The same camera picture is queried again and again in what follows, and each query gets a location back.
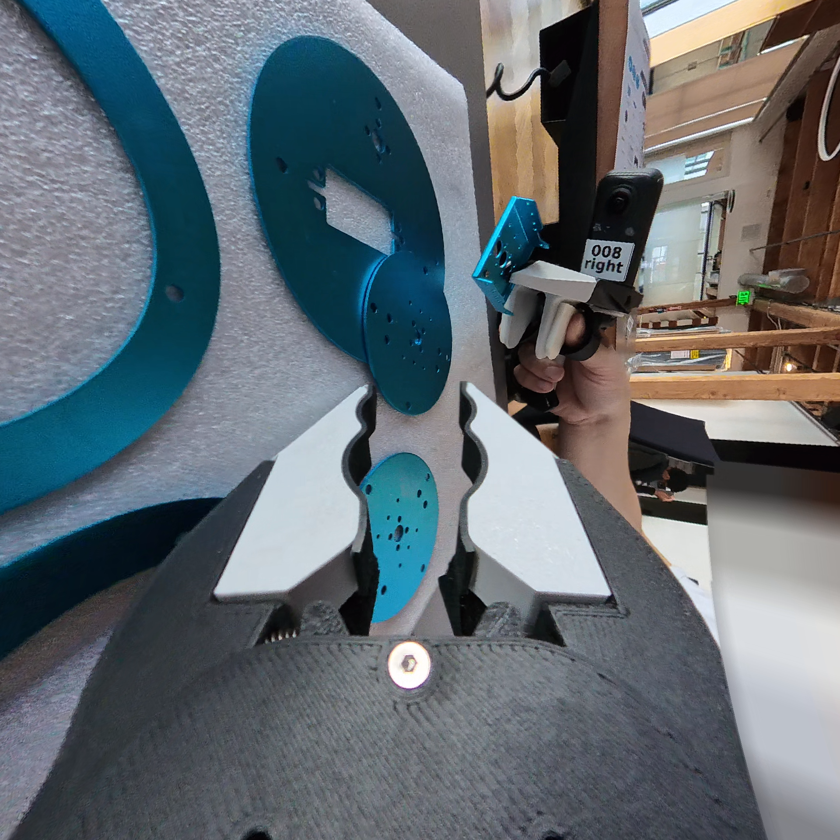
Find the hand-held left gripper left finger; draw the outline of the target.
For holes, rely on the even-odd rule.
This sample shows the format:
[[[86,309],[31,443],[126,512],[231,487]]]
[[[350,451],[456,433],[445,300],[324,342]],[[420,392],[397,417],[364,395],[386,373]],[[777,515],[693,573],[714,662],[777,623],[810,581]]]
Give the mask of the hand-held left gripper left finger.
[[[362,500],[349,451],[368,428],[370,386],[346,397],[281,450],[214,590],[220,602],[340,607],[356,591]]]

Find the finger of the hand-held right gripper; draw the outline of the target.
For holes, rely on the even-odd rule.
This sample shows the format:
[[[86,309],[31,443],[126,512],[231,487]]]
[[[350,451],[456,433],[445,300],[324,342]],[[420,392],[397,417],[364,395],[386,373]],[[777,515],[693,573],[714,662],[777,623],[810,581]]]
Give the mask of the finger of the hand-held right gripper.
[[[562,300],[590,300],[597,280],[591,276],[512,276],[511,282],[515,286],[554,295]]]
[[[522,284],[560,284],[562,282],[595,284],[596,279],[579,271],[541,260],[521,269]]]

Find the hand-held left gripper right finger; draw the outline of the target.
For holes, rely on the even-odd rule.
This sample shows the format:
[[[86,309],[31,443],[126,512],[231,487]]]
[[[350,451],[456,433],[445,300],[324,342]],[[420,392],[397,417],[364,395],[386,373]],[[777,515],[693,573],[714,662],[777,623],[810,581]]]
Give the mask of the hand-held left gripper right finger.
[[[559,460],[474,385],[460,385],[462,467],[458,547],[439,578],[456,634],[481,605],[513,605],[532,629],[544,605],[614,604]]]

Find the blue square metal bracket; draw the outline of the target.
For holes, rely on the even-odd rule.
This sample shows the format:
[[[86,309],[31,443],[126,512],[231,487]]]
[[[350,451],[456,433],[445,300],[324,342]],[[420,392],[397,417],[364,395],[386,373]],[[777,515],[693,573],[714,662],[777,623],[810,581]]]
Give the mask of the blue square metal bracket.
[[[513,289],[511,274],[524,268],[539,249],[548,249],[540,236],[543,224],[531,198],[513,196],[472,274],[494,309],[511,314],[506,303]]]

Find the small blue perforated disc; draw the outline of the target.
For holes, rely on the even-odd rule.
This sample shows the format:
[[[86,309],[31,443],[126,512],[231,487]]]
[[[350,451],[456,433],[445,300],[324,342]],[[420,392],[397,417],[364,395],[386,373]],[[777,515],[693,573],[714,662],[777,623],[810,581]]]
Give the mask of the small blue perforated disc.
[[[428,569],[438,530],[438,495],[431,469],[410,453],[374,467],[361,488],[366,496],[379,564],[373,623],[399,613]]]
[[[381,262],[365,293],[363,336],[384,399],[404,414],[428,411],[444,390],[452,352],[440,267],[402,251]]]

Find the person's right forearm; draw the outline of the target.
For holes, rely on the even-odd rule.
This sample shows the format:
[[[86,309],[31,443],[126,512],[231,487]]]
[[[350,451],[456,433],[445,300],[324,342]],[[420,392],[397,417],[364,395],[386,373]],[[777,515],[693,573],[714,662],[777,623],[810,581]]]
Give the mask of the person's right forearm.
[[[572,424],[560,421],[558,452],[639,532],[643,515],[628,467],[629,413]]]

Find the person's right hand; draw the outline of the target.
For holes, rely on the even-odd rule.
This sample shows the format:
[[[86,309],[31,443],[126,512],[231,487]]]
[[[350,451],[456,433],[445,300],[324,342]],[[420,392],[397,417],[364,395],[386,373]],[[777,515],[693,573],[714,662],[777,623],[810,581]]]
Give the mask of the person's right hand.
[[[631,389],[623,357],[615,350],[616,328],[601,333],[601,346],[591,358],[540,360],[535,342],[518,347],[519,363],[514,376],[523,388],[540,394],[554,393],[554,409],[567,424],[608,424],[628,432],[631,421]]]

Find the white printed poster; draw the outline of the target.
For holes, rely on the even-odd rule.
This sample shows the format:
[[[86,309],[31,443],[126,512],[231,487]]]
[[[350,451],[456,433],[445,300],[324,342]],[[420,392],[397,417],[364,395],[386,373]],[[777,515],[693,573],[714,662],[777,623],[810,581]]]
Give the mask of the white printed poster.
[[[629,1],[623,86],[614,169],[644,166],[644,136],[650,79],[650,45],[639,1]]]

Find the white foam sheet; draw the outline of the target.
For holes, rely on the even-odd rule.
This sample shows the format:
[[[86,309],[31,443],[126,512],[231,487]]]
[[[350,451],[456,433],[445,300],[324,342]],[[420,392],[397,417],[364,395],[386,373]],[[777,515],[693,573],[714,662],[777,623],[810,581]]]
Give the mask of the white foam sheet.
[[[179,400],[104,465],[4,514],[2,561],[129,511],[222,497],[364,383],[366,368],[321,336],[280,278],[251,191],[246,123],[259,69],[294,35],[349,47],[397,102],[417,93],[409,72],[423,80],[439,66],[372,3],[105,2],[192,147],[220,245],[220,302]],[[104,365],[151,284],[150,223],[127,156],[22,2],[2,2],[2,180],[6,419]],[[461,435],[383,402],[377,419],[374,457],[415,450],[457,507]]]

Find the white table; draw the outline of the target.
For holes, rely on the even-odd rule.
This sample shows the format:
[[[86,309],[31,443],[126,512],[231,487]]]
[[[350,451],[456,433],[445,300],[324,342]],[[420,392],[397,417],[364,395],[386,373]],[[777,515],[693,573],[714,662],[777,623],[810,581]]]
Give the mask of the white table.
[[[632,434],[672,455],[691,457],[702,451],[714,457],[710,441],[832,448],[838,453],[836,438],[792,402],[635,401]]]

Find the large blue disc rectangular cutout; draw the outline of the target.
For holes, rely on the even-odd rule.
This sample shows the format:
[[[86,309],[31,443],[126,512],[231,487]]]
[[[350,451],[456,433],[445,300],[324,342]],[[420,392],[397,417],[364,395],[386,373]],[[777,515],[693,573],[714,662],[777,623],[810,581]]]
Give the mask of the large blue disc rectangular cutout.
[[[268,58],[248,124],[255,200],[267,242],[292,294],[343,352],[365,361],[362,307],[385,257],[328,224],[331,169],[391,214],[396,250],[444,275],[444,237],[432,180],[414,134],[379,78],[326,38],[298,37]]]

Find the black desk frame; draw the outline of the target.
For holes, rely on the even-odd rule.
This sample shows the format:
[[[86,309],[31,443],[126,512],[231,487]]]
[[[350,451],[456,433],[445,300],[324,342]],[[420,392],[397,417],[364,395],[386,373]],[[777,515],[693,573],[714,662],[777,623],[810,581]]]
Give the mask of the black desk frame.
[[[541,122],[559,148],[559,221],[542,238],[549,261],[581,267],[592,222],[596,191],[598,5],[567,17],[539,33],[541,65],[549,71],[562,61],[570,75],[558,87],[541,82]]]

